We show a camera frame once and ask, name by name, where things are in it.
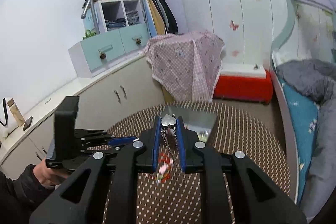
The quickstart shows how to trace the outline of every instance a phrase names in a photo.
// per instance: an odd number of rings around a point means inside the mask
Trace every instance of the woven placemat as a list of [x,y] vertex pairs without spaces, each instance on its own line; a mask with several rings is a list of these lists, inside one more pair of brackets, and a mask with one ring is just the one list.
[[[154,117],[168,105],[217,113],[219,126],[214,147],[222,153],[244,151],[268,176],[289,195],[289,170],[285,153],[274,135],[247,112],[214,102],[174,102],[141,110],[112,126],[108,132],[116,137],[138,135],[151,128]],[[167,149],[161,146],[161,152]],[[201,223],[201,193],[198,174],[182,175],[186,185],[179,185],[179,172],[175,168],[165,183],[157,185],[153,175],[139,174],[137,190],[137,223],[193,224]],[[232,223],[235,223],[228,191]]]

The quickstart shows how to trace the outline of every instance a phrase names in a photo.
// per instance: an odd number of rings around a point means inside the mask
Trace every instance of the black bag handle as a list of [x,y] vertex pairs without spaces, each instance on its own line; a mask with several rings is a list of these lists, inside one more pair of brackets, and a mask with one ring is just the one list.
[[5,119],[6,119],[6,122],[5,124],[3,124],[1,121],[0,121],[0,124],[2,124],[4,127],[7,125],[8,123],[8,113],[7,113],[7,107],[6,107],[6,98],[3,98],[2,100],[2,104],[3,104],[3,111],[5,112]]

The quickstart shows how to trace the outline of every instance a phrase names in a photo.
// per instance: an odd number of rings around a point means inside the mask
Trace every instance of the red storage box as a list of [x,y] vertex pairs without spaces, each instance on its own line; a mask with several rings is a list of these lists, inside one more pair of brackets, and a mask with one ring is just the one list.
[[227,98],[264,102],[269,104],[273,95],[271,75],[266,79],[221,75],[215,88],[214,98]]

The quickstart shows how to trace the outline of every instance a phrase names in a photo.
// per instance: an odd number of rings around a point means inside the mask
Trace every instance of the silver heart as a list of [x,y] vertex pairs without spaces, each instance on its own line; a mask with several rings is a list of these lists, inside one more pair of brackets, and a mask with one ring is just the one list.
[[176,119],[166,114],[161,120],[161,126],[163,128],[172,128],[176,125]]

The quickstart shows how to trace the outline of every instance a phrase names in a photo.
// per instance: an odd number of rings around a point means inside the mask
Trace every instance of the gray comforter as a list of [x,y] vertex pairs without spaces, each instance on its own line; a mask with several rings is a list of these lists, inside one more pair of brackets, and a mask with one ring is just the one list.
[[321,105],[316,149],[300,203],[310,221],[336,186],[336,66],[317,59],[290,61],[278,66],[277,74],[297,92]]

